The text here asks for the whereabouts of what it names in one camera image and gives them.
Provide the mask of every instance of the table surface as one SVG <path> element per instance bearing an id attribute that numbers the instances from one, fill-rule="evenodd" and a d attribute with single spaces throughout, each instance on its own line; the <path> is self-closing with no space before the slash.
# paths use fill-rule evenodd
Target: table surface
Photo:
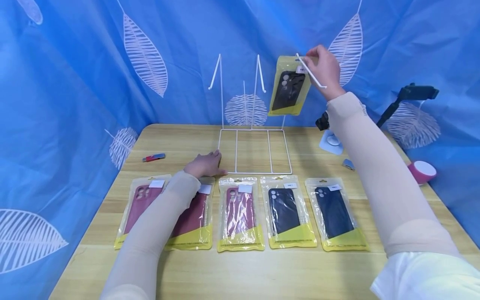
<path id="1" fill-rule="evenodd" d="M 128 201 L 131 181 L 151 175 L 175 174 L 198 153 L 206 154 L 216 149 L 219 131 L 220 127 L 207 125 L 155 124 L 146 127 L 63 272 L 51 299 L 97 299 L 118 253 L 113 250 L 113 242 Z M 288 171 L 282 132 L 269 134 L 274 171 Z M 369 287 L 385 264 L 386 257 L 370 206 L 358 174 L 342 166 L 347 155 L 336 156 L 318 147 L 322 134 L 317 128 L 285 128 L 293 174 L 299 177 L 306 200 L 308 195 L 303 185 L 306 178 L 341 177 L 371 252 L 325 252 L 321 246 L 272 250 L 267 242 L 264 206 L 258 205 L 265 251 L 217 253 L 219 191 L 216 184 L 212 249 L 164 252 L 158 265 L 157 298 L 375 299 Z M 235 140 L 236 132 L 222 132 L 221 167 L 229 171 L 235 164 Z M 392 143 L 408 162 L 400 147 L 393 140 Z M 156 153 L 165 153 L 167 157 L 142 163 L 143 157 Z M 269 172 L 266 132 L 239 132 L 237 164 L 241 172 Z M 460 252 L 480 268 L 480 251 L 470 237 L 430 186 L 423 186 L 422 191 Z M 310 201 L 306 202 L 313 220 Z M 314 230 L 320 241 L 316 225 Z"/>

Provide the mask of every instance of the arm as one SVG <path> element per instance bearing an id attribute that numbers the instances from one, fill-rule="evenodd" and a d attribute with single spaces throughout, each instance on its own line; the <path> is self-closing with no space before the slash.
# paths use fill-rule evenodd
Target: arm
<path id="1" fill-rule="evenodd" d="M 399 252 L 436 252 L 460 256 L 388 138 L 363 112 L 358 98 L 339 85 L 339 66 L 323 46 L 307 53 L 315 77 L 327 86 L 330 128 L 355 165 L 387 256 Z"/>
<path id="2" fill-rule="evenodd" d="M 153 300 L 158 260 L 181 213 L 200 188 L 197 178 L 225 175 L 217 150 L 189 163 L 138 218 L 127 236 L 103 289 L 104 300 Z"/>

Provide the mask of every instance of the blue curtain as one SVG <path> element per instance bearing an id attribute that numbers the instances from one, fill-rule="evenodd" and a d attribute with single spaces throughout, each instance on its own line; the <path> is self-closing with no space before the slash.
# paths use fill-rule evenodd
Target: blue curtain
<path id="1" fill-rule="evenodd" d="M 373 119 L 410 82 L 440 90 L 385 128 L 437 168 L 432 186 L 480 244 L 476 0 L 4 0 L 0 14 L 6 299 L 49 296 L 146 125 L 221 124 L 231 99 L 253 94 L 257 54 L 268 107 L 277 57 L 320 43 Z M 224 107 L 219 81 L 207 89 L 219 54 Z M 313 126 L 324 111 L 311 89 L 286 125 Z"/>

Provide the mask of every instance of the plastic packaging bag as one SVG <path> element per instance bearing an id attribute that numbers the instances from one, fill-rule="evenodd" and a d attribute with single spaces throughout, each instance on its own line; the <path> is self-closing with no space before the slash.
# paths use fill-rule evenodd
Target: plastic packaging bag
<path id="1" fill-rule="evenodd" d="M 123 212 L 117 238 L 113 244 L 114 249 L 121 248 L 135 222 L 153 200 L 163 192 L 170 178 L 172 176 L 168 174 L 137 178 L 132 181 L 128 203 Z"/>
<path id="2" fill-rule="evenodd" d="M 217 251 L 264 250 L 257 220 L 257 178 L 224 178 L 220 188 L 220 241 Z"/>
<path id="3" fill-rule="evenodd" d="M 260 183 L 270 248 L 316 247 L 297 176 L 261 177 Z"/>
<path id="4" fill-rule="evenodd" d="M 202 184 L 190 207 L 179 217 L 166 250 L 199 250 L 212 248 L 212 196 L 215 178 L 200 178 Z"/>
<path id="5" fill-rule="evenodd" d="M 312 203 L 325 251 L 370 248 L 348 203 L 341 178 L 308 178 L 305 186 Z"/>
<path id="6" fill-rule="evenodd" d="M 276 62 L 275 81 L 269 116 L 298 116 L 312 85 L 307 70 L 296 56 L 280 56 Z"/>

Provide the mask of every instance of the red phone case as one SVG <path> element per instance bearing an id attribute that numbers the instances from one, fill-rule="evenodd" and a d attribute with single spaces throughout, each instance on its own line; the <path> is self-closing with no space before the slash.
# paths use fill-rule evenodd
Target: red phone case
<path id="1" fill-rule="evenodd" d="M 190 203 L 190 207 L 179 217 L 172 232 L 172 237 L 185 234 L 206 225 L 205 206 L 207 195 L 197 193 Z"/>
<path id="2" fill-rule="evenodd" d="M 227 236 L 249 230 L 255 227 L 255 215 L 253 211 L 253 195 L 251 193 L 238 192 L 238 188 L 227 190 Z"/>
<path id="3" fill-rule="evenodd" d="M 148 185 L 139 186 L 133 195 L 132 206 L 127 218 L 127 224 L 123 234 L 127 234 L 137 222 L 138 218 L 149 205 L 155 200 L 163 191 L 163 188 L 150 188 Z"/>

